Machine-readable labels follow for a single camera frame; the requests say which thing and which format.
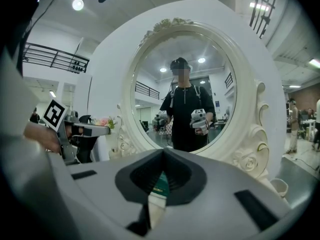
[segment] black metal railing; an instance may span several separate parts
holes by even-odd
[[[270,17],[275,9],[276,0],[255,0],[253,5],[253,12],[250,20],[250,27],[256,32],[261,39],[265,34]]]
[[[234,82],[231,73],[228,74],[228,76],[226,77],[226,80],[224,81],[226,88],[228,89],[229,86]]]
[[[47,66],[76,74],[86,72],[89,59],[66,51],[27,42],[23,53],[23,62]]]
[[[155,89],[150,88],[149,86],[143,84],[142,82],[136,81],[135,91],[140,94],[147,95],[149,97],[159,100],[159,92]]]

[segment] hat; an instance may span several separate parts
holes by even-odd
[[[170,64],[170,70],[184,70],[184,69],[192,69],[192,66],[188,64],[188,62],[182,58],[179,57],[176,60],[172,61]]]

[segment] white backdrop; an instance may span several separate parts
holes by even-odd
[[[255,77],[265,83],[263,99],[269,104],[263,124],[270,148],[267,169],[274,178],[280,168],[286,137],[284,92],[278,70],[268,50],[234,11],[218,0],[183,0],[151,9],[131,19],[111,33],[95,50],[87,72],[92,75],[88,113],[116,116],[122,98],[122,84],[138,44],[148,30],[163,19],[179,17],[209,24],[222,30],[241,47],[255,69]],[[123,39],[122,33],[130,33]]]

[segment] white ornate mirror frame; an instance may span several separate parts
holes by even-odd
[[[147,136],[137,117],[134,117],[136,68],[150,46],[155,46],[170,38],[173,33],[181,31],[198,33],[218,44],[226,53],[236,79],[236,103],[228,126],[216,141],[193,153],[237,166],[254,178],[265,177],[269,148],[261,117],[263,109],[268,105],[260,100],[265,85],[254,78],[251,65],[231,38],[221,30],[201,22],[179,18],[173,21],[162,20],[154,26],[153,31],[148,31],[141,41],[131,59],[123,83],[122,104],[118,106],[122,119],[119,146],[126,146],[125,149],[130,155],[160,148]]]

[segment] round mirror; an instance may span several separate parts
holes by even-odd
[[[194,152],[228,127],[236,78],[210,38],[190,31],[166,35],[148,47],[134,75],[133,115],[154,147]]]

